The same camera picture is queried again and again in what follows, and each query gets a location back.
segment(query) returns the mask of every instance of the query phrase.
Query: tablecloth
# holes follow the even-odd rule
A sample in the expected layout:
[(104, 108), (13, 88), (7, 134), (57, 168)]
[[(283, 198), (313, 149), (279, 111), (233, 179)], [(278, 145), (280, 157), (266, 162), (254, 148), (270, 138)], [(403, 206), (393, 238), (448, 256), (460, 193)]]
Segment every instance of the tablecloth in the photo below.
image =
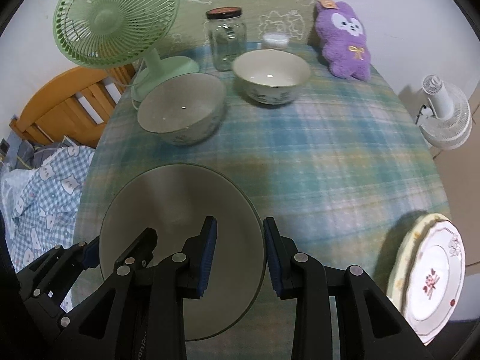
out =
[[(213, 68), (207, 46), (184, 53), (227, 87), (223, 124), (192, 147), (168, 145), (142, 130), (124, 95), (94, 155), (74, 240), (99, 234), (109, 204), (135, 176), (163, 164), (196, 163), (233, 180), (260, 218), (274, 216), (300, 251), (326, 266), (358, 264), (385, 289), (413, 221), (424, 212), (449, 215), (434, 162), (419, 129), (374, 68), (370, 82), (338, 79), (317, 50), (292, 47), (313, 74), (298, 100), (277, 107), (249, 100), (232, 72)], [(74, 302), (100, 281), (98, 270), (84, 273)], [(189, 359), (289, 359), (294, 321), (295, 302), (276, 298), (267, 272), (243, 319), (216, 337), (187, 343)]]

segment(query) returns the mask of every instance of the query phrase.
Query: yellow bow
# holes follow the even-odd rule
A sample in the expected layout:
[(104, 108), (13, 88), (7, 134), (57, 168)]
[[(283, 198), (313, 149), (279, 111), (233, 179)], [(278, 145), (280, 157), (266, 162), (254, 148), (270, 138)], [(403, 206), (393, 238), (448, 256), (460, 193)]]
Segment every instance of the yellow bow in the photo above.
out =
[(349, 51), (353, 51), (355, 53), (355, 59), (363, 59), (362, 53), (365, 52), (365, 49), (363, 47), (349, 46)]

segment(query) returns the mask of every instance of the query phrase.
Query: wooden headboard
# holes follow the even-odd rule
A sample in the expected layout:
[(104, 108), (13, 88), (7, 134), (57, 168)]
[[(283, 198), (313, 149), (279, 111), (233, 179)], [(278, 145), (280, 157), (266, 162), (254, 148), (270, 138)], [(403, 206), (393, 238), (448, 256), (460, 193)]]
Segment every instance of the wooden headboard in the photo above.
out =
[[(64, 135), (95, 148), (115, 108), (102, 80), (109, 75), (129, 83), (135, 70), (131, 64), (108, 71), (75, 67), (42, 87), (13, 119), (11, 129), (20, 138), (41, 144), (61, 142)], [(120, 93), (124, 87), (116, 85)], [(80, 92), (103, 122), (97, 124), (75, 96)]]

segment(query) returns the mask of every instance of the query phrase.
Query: bowl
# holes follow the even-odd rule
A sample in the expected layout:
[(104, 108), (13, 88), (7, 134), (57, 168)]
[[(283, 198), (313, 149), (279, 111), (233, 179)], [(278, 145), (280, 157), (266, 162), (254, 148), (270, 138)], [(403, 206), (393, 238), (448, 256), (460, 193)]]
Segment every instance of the bowl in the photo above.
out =
[(279, 50), (246, 52), (233, 61), (232, 70), (249, 97), (271, 105), (296, 100), (311, 74), (305, 60)]
[(138, 109), (138, 123), (172, 145), (192, 145), (210, 136), (222, 120), (227, 90), (220, 79), (189, 73), (153, 89)]
[(118, 193), (100, 231), (100, 268), (107, 278), (114, 261), (145, 228), (158, 235), (149, 264), (154, 266), (198, 235), (208, 215), (217, 219), (217, 244), (204, 296), (183, 300), (186, 340), (212, 337), (234, 325), (260, 290), (266, 267), (263, 228), (245, 194), (212, 169), (186, 163), (161, 166)]

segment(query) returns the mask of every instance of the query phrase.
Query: purple plush toy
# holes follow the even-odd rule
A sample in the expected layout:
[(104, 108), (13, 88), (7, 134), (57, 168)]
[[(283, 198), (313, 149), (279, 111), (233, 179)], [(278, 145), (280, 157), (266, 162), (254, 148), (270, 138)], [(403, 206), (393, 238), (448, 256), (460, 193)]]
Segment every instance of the purple plush toy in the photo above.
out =
[(334, 76), (368, 81), (370, 53), (365, 29), (350, 5), (343, 1), (336, 4), (338, 9), (324, 8), (317, 3), (315, 30), (325, 41), (322, 55), (330, 63)]

